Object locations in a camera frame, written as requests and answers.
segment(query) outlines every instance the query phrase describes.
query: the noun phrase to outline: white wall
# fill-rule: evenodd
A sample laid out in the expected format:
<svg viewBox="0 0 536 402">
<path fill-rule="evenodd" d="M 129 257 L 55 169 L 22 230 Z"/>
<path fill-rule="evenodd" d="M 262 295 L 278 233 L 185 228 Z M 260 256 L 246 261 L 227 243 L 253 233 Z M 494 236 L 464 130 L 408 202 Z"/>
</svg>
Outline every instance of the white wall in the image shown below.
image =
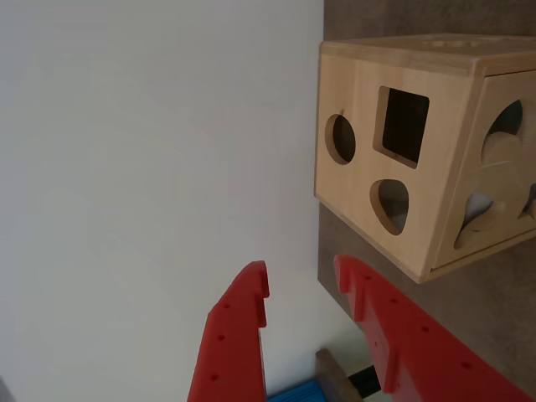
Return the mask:
<svg viewBox="0 0 536 402">
<path fill-rule="evenodd" d="M 0 6 L 0 376 L 20 402 L 184 401 L 265 259 L 276 391 L 363 338 L 317 283 L 322 0 Z"/>
</svg>

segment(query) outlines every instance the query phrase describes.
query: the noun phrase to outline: wooden block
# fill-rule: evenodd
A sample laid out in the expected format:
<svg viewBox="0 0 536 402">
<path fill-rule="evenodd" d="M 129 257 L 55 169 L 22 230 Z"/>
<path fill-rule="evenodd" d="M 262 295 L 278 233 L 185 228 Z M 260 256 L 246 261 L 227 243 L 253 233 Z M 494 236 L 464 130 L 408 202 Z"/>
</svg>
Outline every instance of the wooden block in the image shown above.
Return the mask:
<svg viewBox="0 0 536 402">
<path fill-rule="evenodd" d="M 363 402 L 358 391 L 327 349 L 317 352 L 317 380 L 327 402 Z"/>
<path fill-rule="evenodd" d="M 315 194 L 414 281 L 536 236 L 536 38 L 324 42 Z"/>
</svg>

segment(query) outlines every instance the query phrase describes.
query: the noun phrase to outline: wooden box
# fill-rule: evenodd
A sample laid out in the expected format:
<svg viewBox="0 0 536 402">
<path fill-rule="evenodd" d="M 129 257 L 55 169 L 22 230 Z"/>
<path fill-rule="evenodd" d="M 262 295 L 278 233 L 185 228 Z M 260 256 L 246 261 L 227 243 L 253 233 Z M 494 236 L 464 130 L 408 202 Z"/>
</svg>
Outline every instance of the wooden box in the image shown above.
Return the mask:
<svg viewBox="0 0 536 402">
<path fill-rule="evenodd" d="M 536 235 L 535 135 L 536 38 L 322 44 L 315 194 L 415 281 Z"/>
</svg>

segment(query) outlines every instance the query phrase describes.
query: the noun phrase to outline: square hole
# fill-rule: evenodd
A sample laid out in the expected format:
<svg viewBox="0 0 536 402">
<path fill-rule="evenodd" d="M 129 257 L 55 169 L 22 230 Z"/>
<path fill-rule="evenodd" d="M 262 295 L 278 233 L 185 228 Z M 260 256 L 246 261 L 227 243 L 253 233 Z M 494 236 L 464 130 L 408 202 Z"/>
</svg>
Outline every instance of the square hole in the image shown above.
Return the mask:
<svg viewBox="0 0 536 402">
<path fill-rule="evenodd" d="M 374 148 L 416 168 L 430 100 L 426 96 L 382 86 Z"/>
</svg>

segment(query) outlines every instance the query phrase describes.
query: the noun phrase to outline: wooden edge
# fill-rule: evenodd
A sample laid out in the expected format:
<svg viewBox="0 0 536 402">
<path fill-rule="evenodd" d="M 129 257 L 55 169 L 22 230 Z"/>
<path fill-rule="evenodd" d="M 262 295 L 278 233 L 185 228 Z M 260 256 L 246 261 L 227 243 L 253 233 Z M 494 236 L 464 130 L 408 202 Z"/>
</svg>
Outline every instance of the wooden edge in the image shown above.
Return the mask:
<svg viewBox="0 0 536 402">
<path fill-rule="evenodd" d="M 472 76 L 474 73 L 473 65 L 477 59 L 475 56 L 442 54 L 440 62 L 437 53 L 423 50 L 380 48 L 372 44 L 333 41 L 322 42 L 321 54 L 465 77 Z"/>
<path fill-rule="evenodd" d="M 327 349 L 317 352 L 317 381 L 327 402 L 363 402 L 359 392 Z"/>
<path fill-rule="evenodd" d="M 425 280 L 428 281 L 430 279 L 435 279 L 438 276 L 442 276 L 444 274 L 457 270 L 458 268 L 461 268 L 464 265 L 467 265 L 473 261 L 480 260 L 492 254 L 498 253 L 499 251 L 505 250 L 508 247 L 521 243 L 522 241 L 532 239 L 534 236 L 536 236 L 536 229 L 532 229 L 528 232 L 519 234 L 515 237 L 512 237 L 511 239 L 504 240 L 501 243 L 492 245 L 491 247 L 487 247 L 486 249 L 479 250 L 476 253 L 467 255 L 449 264 L 438 266 L 437 268 L 432 269 L 432 271 L 425 278 Z"/>
</svg>

